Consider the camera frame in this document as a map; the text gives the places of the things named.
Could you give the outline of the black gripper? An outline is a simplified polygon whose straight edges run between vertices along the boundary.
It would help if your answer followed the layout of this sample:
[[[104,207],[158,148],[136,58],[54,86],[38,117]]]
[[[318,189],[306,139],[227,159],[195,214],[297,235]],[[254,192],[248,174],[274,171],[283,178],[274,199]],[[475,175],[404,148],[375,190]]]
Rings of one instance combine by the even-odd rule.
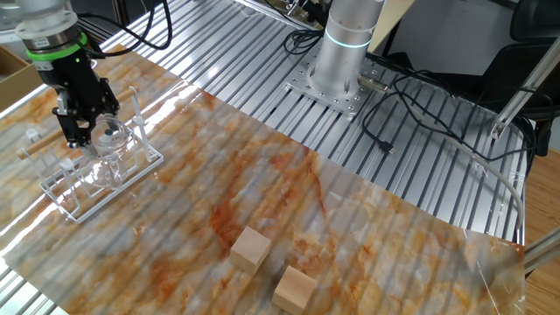
[[[35,67],[43,82],[59,93],[53,113],[70,147],[90,145],[93,109],[100,113],[102,105],[102,113],[112,116],[120,109],[109,80],[99,80],[91,67],[91,59],[83,51],[60,59],[36,60]]]

